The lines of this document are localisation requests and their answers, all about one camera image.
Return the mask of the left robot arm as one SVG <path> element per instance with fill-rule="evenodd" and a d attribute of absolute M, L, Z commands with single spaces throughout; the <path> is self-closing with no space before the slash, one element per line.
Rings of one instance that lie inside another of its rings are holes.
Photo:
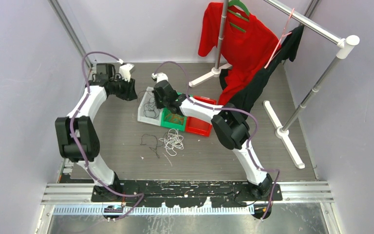
<path fill-rule="evenodd" d="M 92 201 L 117 201 L 123 194 L 117 173 L 100 155 L 93 119 L 110 95 L 126 101 L 137 99 L 133 70 L 132 63 L 120 62 L 118 68 L 99 64 L 95 74 L 86 76 L 84 94 L 75 108 L 55 121 L 60 155 L 81 166 L 94 181 Z"/>

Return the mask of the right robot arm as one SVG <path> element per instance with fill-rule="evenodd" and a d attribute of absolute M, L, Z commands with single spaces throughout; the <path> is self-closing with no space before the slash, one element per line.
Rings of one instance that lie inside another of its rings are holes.
<path fill-rule="evenodd" d="M 212 125 L 218 141 L 231 150 L 244 169 L 252 196 L 256 200 L 265 199 L 274 189 L 274 181 L 258 160 L 249 133 L 249 125 L 243 110 L 234 105 L 211 105 L 187 94 L 178 94 L 166 78 L 155 78 L 153 94 L 159 109 L 167 108 L 173 114 L 194 117 Z"/>

